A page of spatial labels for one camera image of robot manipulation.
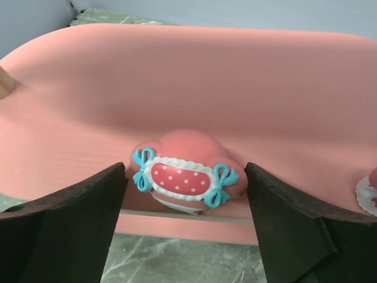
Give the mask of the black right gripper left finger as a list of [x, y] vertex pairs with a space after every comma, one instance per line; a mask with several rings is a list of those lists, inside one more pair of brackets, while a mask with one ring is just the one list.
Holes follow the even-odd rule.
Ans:
[[1, 281], [100, 282], [126, 187], [116, 163], [1, 212]]

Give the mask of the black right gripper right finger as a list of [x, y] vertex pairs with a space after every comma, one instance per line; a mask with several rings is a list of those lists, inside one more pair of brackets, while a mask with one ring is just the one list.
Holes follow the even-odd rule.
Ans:
[[268, 282], [376, 282], [376, 218], [324, 202], [248, 163]]

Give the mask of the pink white frilly toy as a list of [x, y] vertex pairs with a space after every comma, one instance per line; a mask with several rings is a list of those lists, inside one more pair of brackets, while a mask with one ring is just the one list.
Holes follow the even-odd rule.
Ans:
[[377, 168], [374, 168], [369, 176], [361, 179], [355, 187], [358, 205], [365, 212], [377, 216]]

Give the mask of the pink cloud toy blue bows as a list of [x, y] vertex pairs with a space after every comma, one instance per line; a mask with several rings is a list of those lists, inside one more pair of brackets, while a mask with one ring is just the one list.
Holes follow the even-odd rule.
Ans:
[[136, 146], [130, 156], [133, 182], [169, 208], [197, 215], [247, 189], [238, 162], [213, 137], [195, 130], [171, 131]]

